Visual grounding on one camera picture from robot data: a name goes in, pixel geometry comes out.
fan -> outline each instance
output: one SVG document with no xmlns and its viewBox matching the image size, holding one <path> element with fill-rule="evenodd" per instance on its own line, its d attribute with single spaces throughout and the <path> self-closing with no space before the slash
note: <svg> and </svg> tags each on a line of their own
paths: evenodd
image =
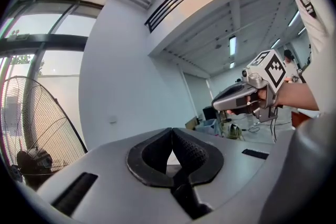
<svg viewBox="0 0 336 224">
<path fill-rule="evenodd" d="M 37 189 L 87 152 L 57 99 L 37 81 L 7 79 L 1 101 L 0 149 L 15 180 Z"/>
</svg>

forearm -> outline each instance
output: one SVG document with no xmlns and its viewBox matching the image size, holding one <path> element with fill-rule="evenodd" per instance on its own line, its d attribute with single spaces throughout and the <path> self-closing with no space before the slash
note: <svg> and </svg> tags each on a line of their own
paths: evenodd
<svg viewBox="0 0 336 224">
<path fill-rule="evenodd" d="M 306 83 L 284 83 L 278 91 L 277 105 L 299 109 L 319 110 L 313 94 Z"/>
</svg>

hand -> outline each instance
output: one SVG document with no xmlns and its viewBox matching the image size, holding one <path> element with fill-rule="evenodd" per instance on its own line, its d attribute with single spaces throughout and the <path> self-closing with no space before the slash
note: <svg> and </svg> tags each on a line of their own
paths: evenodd
<svg viewBox="0 0 336 224">
<path fill-rule="evenodd" d="M 258 90 L 258 97 L 261 100 L 265 100 L 266 99 L 266 94 L 267 94 L 266 89 Z M 249 102 L 249 101 L 251 101 L 251 96 L 248 95 L 246 97 L 246 102 Z M 226 113 L 228 113 L 229 115 L 235 115 L 235 113 L 233 113 L 231 110 L 227 110 Z"/>
</svg>

ceiling light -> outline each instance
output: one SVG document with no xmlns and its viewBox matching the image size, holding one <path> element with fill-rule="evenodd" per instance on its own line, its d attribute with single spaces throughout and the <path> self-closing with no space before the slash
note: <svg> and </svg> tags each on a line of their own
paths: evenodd
<svg viewBox="0 0 336 224">
<path fill-rule="evenodd" d="M 291 25 L 294 23 L 294 21 L 297 19 L 297 17 L 299 16 L 299 14 L 300 14 L 299 11 L 297 11 L 297 12 L 295 13 L 293 19 L 290 21 L 290 23 L 289 23 L 288 26 L 291 26 Z"/>
<path fill-rule="evenodd" d="M 236 53 L 236 41 L 237 41 L 236 36 L 230 37 L 230 39 L 229 39 L 229 42 L 230 42 L 230 56 L 232 56 Z"/>
<path fill-rule="evenodd" d="M 301 33 L 303 32 L 303 31 L 305 31 L 305 27 L 298 33 L 298 35 L 301 35 Z"/>
<path fill-rule="evenodd" d="M 278 40 L 275 41 L 275 43 L 273 44 L 273 46 L 271 47 L 271 49 L 273 49 L 273 48 L 275 47 L 275 45 L 276 45 L 277 43 L 279 43 L 279 42 L 280 42 L 280 38 L 278 38 Z"/>
</svg>

fan grille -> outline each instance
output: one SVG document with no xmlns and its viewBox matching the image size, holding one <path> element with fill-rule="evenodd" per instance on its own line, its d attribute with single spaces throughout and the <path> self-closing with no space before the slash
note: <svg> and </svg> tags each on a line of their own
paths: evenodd
<svg viewBox="0 0 336 224">
<path fill-rule="evenodd" d="M 18 165 L 19 151 L 33 159 L 46 152 L 52 163 L 43 165 L 55 173 L 86 152 L 57 100 L 41 84 L 26 77 L 13 77 L 4 83 L 1 128 L 1 150 L 9 165 Z"/>
</svg>

